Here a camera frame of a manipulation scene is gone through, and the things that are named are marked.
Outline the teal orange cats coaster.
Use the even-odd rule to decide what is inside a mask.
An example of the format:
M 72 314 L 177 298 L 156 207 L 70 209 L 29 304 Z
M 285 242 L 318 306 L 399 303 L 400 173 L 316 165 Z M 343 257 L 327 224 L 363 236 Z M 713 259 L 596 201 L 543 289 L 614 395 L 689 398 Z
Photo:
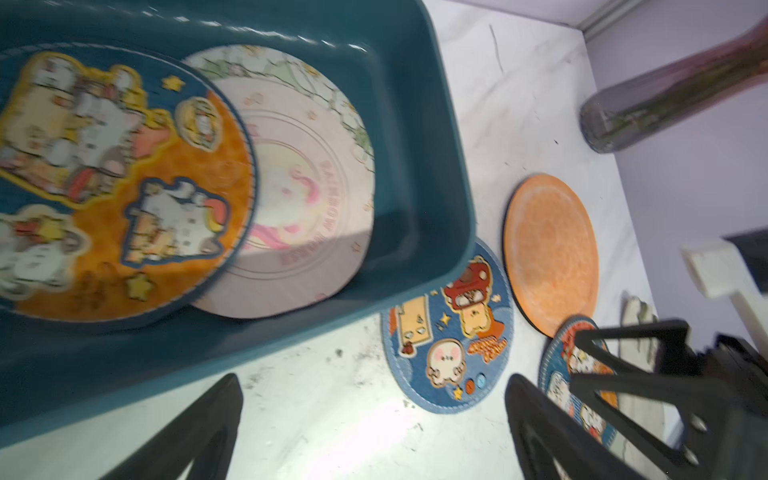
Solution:
M 243 245 L 257 157 L 169 58 L 81 42 L 1 53 L 1 314 L 125 330 L 197 299 Z

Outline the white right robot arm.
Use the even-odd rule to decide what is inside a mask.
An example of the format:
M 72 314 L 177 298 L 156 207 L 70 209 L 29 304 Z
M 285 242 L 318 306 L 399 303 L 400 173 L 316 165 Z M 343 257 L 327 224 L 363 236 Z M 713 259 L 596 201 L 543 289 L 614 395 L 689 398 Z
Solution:
M 581 331 L 575 344 L 612 369 L 576 374 L 579 396 L 671 479 L 767 476 L 767 233 L 753 230 L 684 250 L 689 274 L 708 298 L 728 298 L 750 338 L 725 334 L 701 353 L 686 344 L 687 322 Z M 682 422 L 669 446 L 600 396 L 629 394 L 673 406 Z

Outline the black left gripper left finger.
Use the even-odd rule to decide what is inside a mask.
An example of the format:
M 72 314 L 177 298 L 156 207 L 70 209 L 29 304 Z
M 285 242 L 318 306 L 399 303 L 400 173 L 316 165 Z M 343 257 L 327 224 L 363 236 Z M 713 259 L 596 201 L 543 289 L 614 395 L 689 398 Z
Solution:
M 238 377 L 224 375 L 105 479 L 224 479 L 243 409 Z

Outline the green white floral coaster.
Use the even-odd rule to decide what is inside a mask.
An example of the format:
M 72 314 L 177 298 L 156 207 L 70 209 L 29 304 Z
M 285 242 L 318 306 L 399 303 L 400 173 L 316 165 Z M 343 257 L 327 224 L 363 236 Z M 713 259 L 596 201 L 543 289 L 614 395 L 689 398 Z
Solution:
M 183 63 L 211 80 L 250 78 L 286 86 L 331 113 L 352 139 L 352 154 L 375 171 L 374 149 L 364 122 L 347 96 L 328 77 L 303 60 L 258 45 L 225 45 L 196 52 Z

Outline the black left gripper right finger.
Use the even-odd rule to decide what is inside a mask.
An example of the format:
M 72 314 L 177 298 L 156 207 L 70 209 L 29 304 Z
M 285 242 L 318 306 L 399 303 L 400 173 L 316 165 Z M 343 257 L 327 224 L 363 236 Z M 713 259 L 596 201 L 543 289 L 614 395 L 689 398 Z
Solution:
M 571 479 L 641 477 L 520 374 L 509 378 L 505 408 L 524 478 L 558 479 L 557 464 Z

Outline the pink rainbow circle coaster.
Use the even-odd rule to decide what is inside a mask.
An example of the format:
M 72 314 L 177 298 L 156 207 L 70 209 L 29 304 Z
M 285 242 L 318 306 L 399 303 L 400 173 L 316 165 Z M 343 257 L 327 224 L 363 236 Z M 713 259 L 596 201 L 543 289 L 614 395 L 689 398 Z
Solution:
M 250 135 L 260 185 L 242 248 L 195 307 L 257 319 L 333 296 L 362 266 L 372 234 L 375 174 L 363 151 L 340 114 L 292 87 L 215 84 Z

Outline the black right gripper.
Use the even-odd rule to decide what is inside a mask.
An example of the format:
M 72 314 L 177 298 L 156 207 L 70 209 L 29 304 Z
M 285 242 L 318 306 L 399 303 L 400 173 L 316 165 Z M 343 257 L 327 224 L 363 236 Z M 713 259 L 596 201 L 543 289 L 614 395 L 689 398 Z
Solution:
M 570 392 L 669 479 L 765 479 L 767 361 L 723 334 L 695 353 L 688 333 L 681 319 L 579 331 L 618 375 L 576 374 Z

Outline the blue denim bear coaster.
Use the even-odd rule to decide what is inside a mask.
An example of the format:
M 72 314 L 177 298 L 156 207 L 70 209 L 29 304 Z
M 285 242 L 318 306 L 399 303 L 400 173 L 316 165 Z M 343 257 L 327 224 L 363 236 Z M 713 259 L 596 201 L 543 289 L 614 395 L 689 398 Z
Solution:
M 486 398 L 510 356 L 512 303 L 501 262 L 477 240 L 458 278 L 383 311 L 384 354 L 410 401 L 455 414 Z

